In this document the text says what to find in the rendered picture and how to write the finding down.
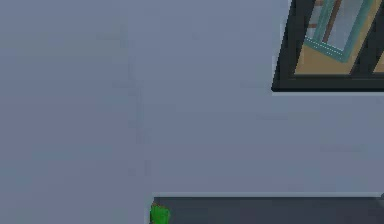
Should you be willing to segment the green lego plant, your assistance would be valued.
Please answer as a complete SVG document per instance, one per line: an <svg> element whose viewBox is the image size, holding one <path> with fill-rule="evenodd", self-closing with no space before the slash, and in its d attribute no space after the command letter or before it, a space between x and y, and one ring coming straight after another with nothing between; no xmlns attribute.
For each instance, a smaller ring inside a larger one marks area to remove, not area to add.
<svg viewBox="0 0 384 224"><path fill-rule="evenodd" d="M150 208L150 224L169 224L170 210L162 205L153 203Z"/></svg>

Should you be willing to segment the black framed window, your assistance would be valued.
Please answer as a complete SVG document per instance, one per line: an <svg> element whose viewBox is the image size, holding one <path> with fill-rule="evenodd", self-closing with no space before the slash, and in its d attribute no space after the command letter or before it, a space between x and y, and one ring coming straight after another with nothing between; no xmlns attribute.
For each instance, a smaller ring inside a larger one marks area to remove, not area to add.
<svg viewBox="0 0 384 224"><path fill-rule="evenodd" d="M274 92L384 92L384 0L292 0Z"/></svg>

